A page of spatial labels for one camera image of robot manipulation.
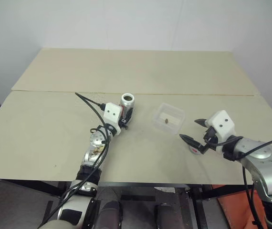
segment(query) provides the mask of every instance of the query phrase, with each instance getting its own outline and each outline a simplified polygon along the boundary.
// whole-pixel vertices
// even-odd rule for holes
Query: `beige tabletop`
[[[255,95],[230,52],[42,49],[13,90]]]
[[[120,94],[84,94],[119,103]],[[261,96],[136,95],[128,130],[111,142],[101,182],[242,184],[241,165],[216,152],[192,154],[178,135],[152,125],[161,103],[186,112],[180,131],[202,142],[205,129],[193,120],[225,109],[236,132],[272,140],[272,110]],[[13,91],[0,108],[0,178],[74,180],[95,114],[74,93]]]

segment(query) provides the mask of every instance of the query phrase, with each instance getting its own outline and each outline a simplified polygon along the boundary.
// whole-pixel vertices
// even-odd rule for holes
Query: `floor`
[[[124,209],[122,229],[155,229],[154,206],[168,203],[181,218],[186,229],[197,228],[192,201],[186,198],[183,189],[176,193],[167,193],[152,187],[101,187],[97,198],[101,207],[108,201],[122,196],[149,196],[149,201],[121,200]],[[44,193],[33,191],[17,185],[0,182],[0,229],[35,229],[41,223],[49,200],[58,199]],[[227,229],[227,222],[217,200],[204,201],[208,228]]]

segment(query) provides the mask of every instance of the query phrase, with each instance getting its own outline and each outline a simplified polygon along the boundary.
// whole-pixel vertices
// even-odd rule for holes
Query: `white wall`
[[[0,102],[41,47],[233,51],[272,107],[272,0],[0,0]]]

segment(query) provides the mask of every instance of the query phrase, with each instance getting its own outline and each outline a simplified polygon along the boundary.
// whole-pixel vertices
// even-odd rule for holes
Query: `black cable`
[[[211,146],[224,146],[224,145],[227,145],[229,143],[232,143],[232,142],[235,142],[235,141],[239,141],[240,139],[242,139],[243,137],[242,136],[237,136],[237,137],[233,137],[229,140],[227,140],[226,142],[221,142],[221,143],[211,143],[209,142],[207,139],[205,139],[205,142],[208,144],[208,145],[211,145]]]
[[[245,174],[245,167],[242,166],[242,173],[243,173],[243,181],[244,181],[244,186],[245,186],[245,192],[246,192],[246,196],[247,196],[247,200],[248,203],[250,205],[250,209],[251,209],[251,213],[252,216],[254,218],[254,224],[257,226],[258,229],[263,229],[263,226],[260,222],[260,219],[258,217],[258,213],[256,211],[255,205],[254,205],[254,201],[253,201],[253,196],[254,196],[254,184],[251,187],[251,196],[250,196],[250,191],[247,185],[247,181],[246,181],[246,174]]]
[[[270,144],[272,144],[272,141],[269,141],[269,142],[266,142],[266,143],[264,143],[264,144],[262,144],[260,146],[257,146],[256,148],[251,149],[247,153],[245,153],[245,154],[241,155],[240,157],[236,158],[236,160],[241,160],[242,158],[245,158],[246,156],[250,155],[251,153],[253,153],[253,152],[255,152],[255,151],[257,151],[257,150],[259,150],[259,149],[261,149],[263,147],[266,147],[266,146],[268,146]]]
[[[82,95],[80,95],[80,94],[78,94],[78,93],[75,93],[78,97],[80,97],[94,112],[95,112],[95,114],[99,117],[99,119],[100,119],[100,121],[102,122],[102,124],[103,124],[103,126],[104,126],[104,128],[105,128],[105,133],[106,133],[106,142],[105,142],[105,147],[104,147],[104,149],[102,150],[102,152],[101,152],[101,154],[103,154],[103,157],[102,157],[102,159],[101,159],[101,161],[99,162],[99,164],[92,170],[92,172],[87,176],[87,178],[86,179],[84,179],[83,181],[81,181],[80,183],[78,183],[78,184],[76,184],[76,185],[74,185],[74,186],[72,186],[72,187],[70,187],[65,193],[67,194],[68,192],[70,192],[70,191],[72,191],[62,202],[60,202],[59,203],[59,205],[49,214],[49,216],[39,225],[39,227],[38,228],[40,228],[41,226],[43,226],[45,223],[47,223],[48,222],[48,220],[74,195],[74,194],[76,194],[77,192],[78,192],[78,190],[83,186],[83,184],[88,180],[88,178],[99,168],[99,166],[103,163],[103,161],[104,161],[104,159],[105,159],[105,157],[106,157],[106,155],[107,155],[107,152],[108,152],[108,144],[109,144],[109,135],[108,135],[108,131],[107,131],[107,126],[106,126],[106,124],[105,124],[105,122],[104,122],[104,120],[103,120],[103,118],[100,116],[100,114],[97,112],[97,110],[88,102],[88,101],[90,101],[90,102],[92,102],[92,103],[94,103],[94,104],[96,104],[96,105],[98,105],[98,106],[101,106],[101,104],[98,104],[98,103],[96,103],[96,102],[94,102],[94,101],[92,101],[92,100],[90,100],[90,99],[87,99],[87,98],[85,98],[84,96],[82,96]]]

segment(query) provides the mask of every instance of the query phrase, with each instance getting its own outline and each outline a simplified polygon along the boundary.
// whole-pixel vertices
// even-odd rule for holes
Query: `clear plastic container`
[[[156,128],[177,135],[185,120],[185,112],[169,104],[160,105],[153,117]]]

